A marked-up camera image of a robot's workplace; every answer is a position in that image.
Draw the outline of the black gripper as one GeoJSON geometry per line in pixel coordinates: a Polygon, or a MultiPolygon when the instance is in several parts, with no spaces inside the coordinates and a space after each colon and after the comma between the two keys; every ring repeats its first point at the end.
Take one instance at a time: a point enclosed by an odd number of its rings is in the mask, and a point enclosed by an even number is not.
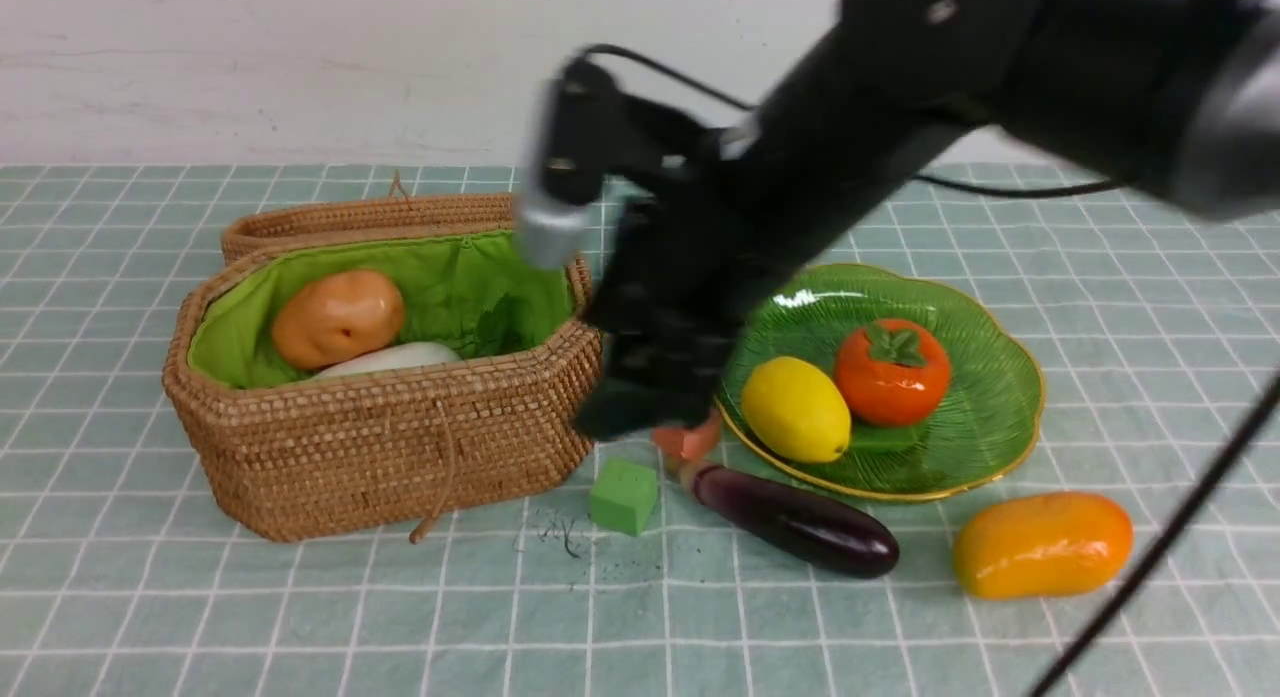
{"type": "Polygon", "coordinates": [[[612,439],[705,418],[751,311],[791,278],[801,151],[760,136],[736,159],[701,130],[685,145],[627,137],[609,168],[648,191],[625,208],[613,258],[585,311],[611,350],[575,425],[612,439]]]}

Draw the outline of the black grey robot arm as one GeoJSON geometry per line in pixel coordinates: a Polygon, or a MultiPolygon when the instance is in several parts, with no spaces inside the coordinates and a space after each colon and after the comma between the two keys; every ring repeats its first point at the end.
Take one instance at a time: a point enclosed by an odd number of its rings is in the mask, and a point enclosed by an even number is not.
{"type": "Polygon", "coordinates": [[[595,301],[612,338],[576,431],[700,425],[744,325],[837,237],[983,127],[1225,223],[1277,208],[1268,0],[842,0],[728,129],[676,170],[612,170],[627,208],[595,301]]]}

